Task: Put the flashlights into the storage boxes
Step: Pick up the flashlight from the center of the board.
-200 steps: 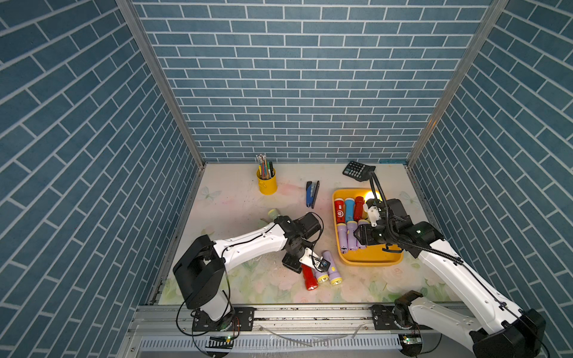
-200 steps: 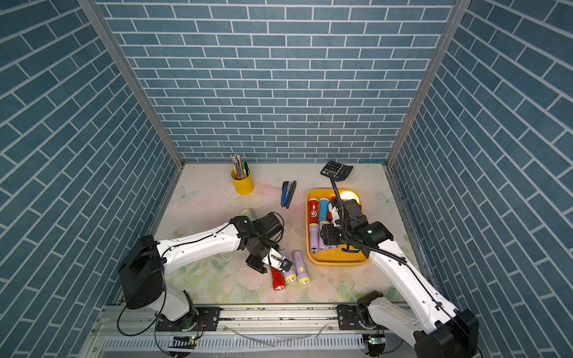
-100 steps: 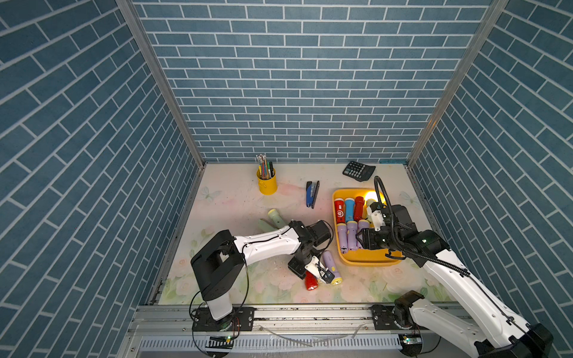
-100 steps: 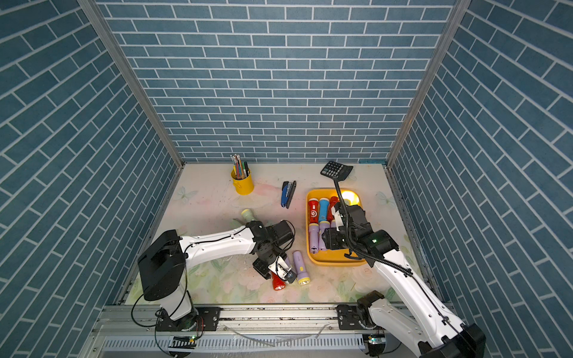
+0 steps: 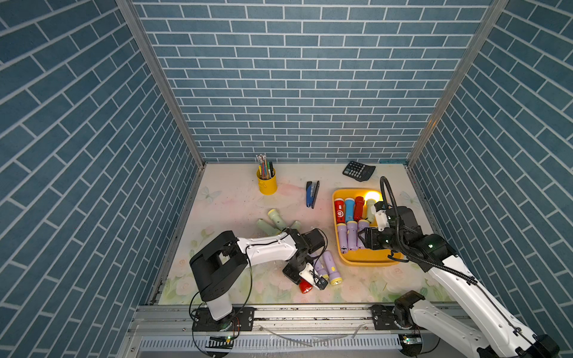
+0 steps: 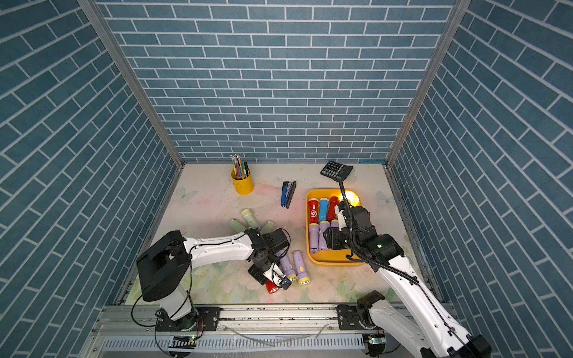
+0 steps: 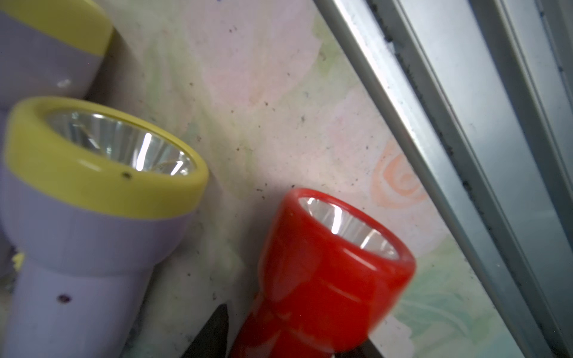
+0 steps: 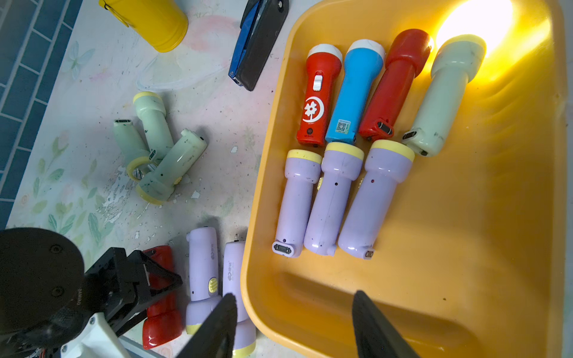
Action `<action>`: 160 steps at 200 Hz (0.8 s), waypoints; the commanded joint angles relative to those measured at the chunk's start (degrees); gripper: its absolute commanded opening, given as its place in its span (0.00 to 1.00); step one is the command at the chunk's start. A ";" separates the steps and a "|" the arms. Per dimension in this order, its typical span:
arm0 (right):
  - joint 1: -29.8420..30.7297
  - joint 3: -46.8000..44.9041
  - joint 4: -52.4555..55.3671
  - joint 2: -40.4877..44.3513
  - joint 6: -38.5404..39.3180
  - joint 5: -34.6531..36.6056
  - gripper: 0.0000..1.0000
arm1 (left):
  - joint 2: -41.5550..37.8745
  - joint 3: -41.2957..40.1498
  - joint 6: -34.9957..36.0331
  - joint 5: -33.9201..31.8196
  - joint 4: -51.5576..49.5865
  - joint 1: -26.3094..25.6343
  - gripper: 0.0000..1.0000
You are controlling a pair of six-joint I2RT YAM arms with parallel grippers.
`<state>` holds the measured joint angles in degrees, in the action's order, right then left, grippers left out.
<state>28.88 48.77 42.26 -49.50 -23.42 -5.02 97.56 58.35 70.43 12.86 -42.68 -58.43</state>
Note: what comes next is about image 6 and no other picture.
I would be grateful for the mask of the purple flashlight bottom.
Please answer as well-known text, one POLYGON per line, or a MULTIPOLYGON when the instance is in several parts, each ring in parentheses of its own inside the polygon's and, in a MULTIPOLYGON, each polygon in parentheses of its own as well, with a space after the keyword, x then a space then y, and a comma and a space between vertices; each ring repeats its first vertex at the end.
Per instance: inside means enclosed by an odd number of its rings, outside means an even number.
POLYGON ((317 254, 319 252, 319 225, 317 223, 310 223, 308 225, 309 233, 309 252, 317 254))

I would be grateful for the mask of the purple flashlight slanted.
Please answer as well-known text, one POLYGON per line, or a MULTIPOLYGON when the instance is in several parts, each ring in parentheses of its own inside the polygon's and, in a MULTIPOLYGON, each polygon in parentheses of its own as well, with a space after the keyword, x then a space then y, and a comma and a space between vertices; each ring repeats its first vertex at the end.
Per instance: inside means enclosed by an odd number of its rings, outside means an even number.
POLYGON ((327 251, 328 245, 325 239, 325 232, 330 228, 330 222, 328 221, 321 221, 319 223, 319 250, 320 251, 327 251))

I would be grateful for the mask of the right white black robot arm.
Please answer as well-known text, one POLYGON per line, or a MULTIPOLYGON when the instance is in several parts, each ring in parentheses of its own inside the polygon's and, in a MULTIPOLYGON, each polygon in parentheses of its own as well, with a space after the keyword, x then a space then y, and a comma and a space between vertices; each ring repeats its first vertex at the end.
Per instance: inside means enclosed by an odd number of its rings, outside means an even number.
POLYGON ((471 334, 436 299, 416 275, 401 246, 389 234, 378 234, 370 213, 338 205, 339 226, 323 237, 331 250, 348 249, 348 260, 361 261, 389 284, 412 316, 397 312, 380 292, 358 300, 357 310, 367 328, 381 328, 414 357, 490 357, 492 348, 480 334, 471 334))

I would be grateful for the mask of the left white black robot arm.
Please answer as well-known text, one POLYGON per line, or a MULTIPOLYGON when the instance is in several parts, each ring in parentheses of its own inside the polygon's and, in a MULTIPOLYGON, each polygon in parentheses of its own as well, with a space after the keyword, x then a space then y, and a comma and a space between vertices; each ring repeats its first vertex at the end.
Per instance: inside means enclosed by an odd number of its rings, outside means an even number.
POLYGON ((271 282, 287 290, 292 281, 280 267, 289 237, 283 229, 263 234, 248 228, 239 234, 217 238, 189 238, 170 231, 137 258, 141 299, 157 302, 155 328, 160 332, 204 330, 205 318, 192 302, 192 284, 181 287, 194 268, 228 261, 252 264, 249 274, 262 285, 271 282))

